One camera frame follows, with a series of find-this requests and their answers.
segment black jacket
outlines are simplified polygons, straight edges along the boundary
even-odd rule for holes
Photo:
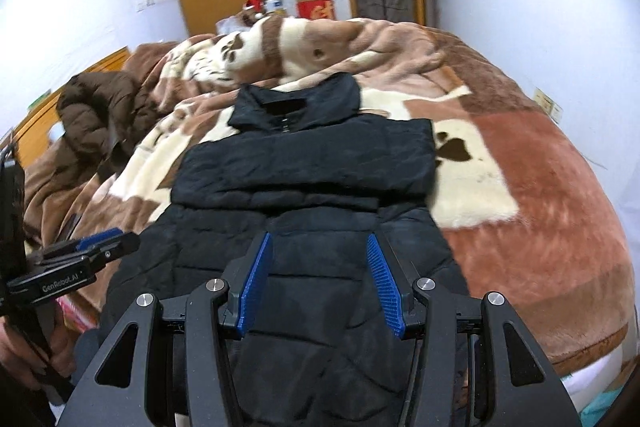
[[[269,230],[273,266],[255,327],[230,352],[247,424],[396,425],[413,343],[385,324],[367,236],[382,227],[422,276],[468,290],[424,203],[431,121],[359,107],[345,73],[289,93],[243,87],[229,121],[240,134],[185,156],[171,206],[111,280],[103,336],[140,293],[190,293]]]

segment human hand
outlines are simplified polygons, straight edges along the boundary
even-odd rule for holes
[[[41,350],[41,356],[50,363],[62,377],[69,377],[76,370],[74,359],[75,335],[65,326],[62,310],[56,304],[55,326],[49,347],[52,356],[49,357]],[[40,384],[33,376],[33,371],[43,373],[45,364],[33,352],[27,341],[7,322],[6,317],[0,317],[0,363],[18,382],[31,390],[40,389]]]

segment red box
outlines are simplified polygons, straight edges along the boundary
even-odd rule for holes
[[[332,19],[335,21],[334,0],[302,1],[298,3],[298,16],[303,19]]]

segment paw print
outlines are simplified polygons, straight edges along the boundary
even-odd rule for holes
[[[451,160],[454,162],[468,162],[472,156],[466,150],[466,143],[462,138],[449,139],[449,133],[440,132],[436,134],[436,145],[440,144],[436,149],[436,167],[442,163],[440,158]]]
[[[228,42],[227,44],[222,46],[222,59],[228,60],[229,62],[233,62],[234,60],[236,60],[235,50],[239,50],[243,46],[244,46],[244,41],[242,40],[240,33],[238,33],[238,35],[234,37],[233,41]]]

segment wooden headboard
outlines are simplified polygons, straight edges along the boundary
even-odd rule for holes
[[[85,71],[89,73],[94,71],[120,71],[127,58],[129,58],[129,50],[122,48],[108,57],[104,57],[100,62],[96,62]],[[18,159],[23,168],[27,168],[36,161],[49,147],[49,129],[53,124],[60,121],[56,112],[56,105],[63,87],[60,87],[60,89],[52,92],[42,100],[14,130],[14,137],[18,144]],[[1,146],[5,146],[5,142],[8,142],[8,137],[5,138],[3,143],[0,144]]]

